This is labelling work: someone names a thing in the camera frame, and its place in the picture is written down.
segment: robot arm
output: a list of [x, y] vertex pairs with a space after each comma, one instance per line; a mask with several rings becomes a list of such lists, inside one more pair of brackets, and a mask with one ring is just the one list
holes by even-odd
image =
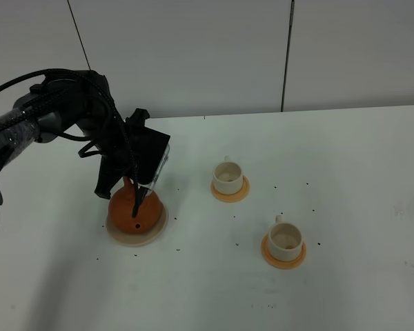
[[[144, 109], [136, 109], [124, 121], [105, 76], [95, 71], [40, 70], [3, 84], [0, 92], [39, 75], [45, 75], [44, 81], [32, 86], [30, 93], [15, 102], [13, 110], [0, 117], [0, 171], [33, 141], [48, 143], [58, 136], [87, 141], [79, 156], [101, 155], [95, 193], [110, 199], [110, 190], [120, 178], [131, 178], [135, 217], [167, 160], [170, 136], [144, 126], [149, 118]], [[74, 124], [84, 137], [64, 133]]]

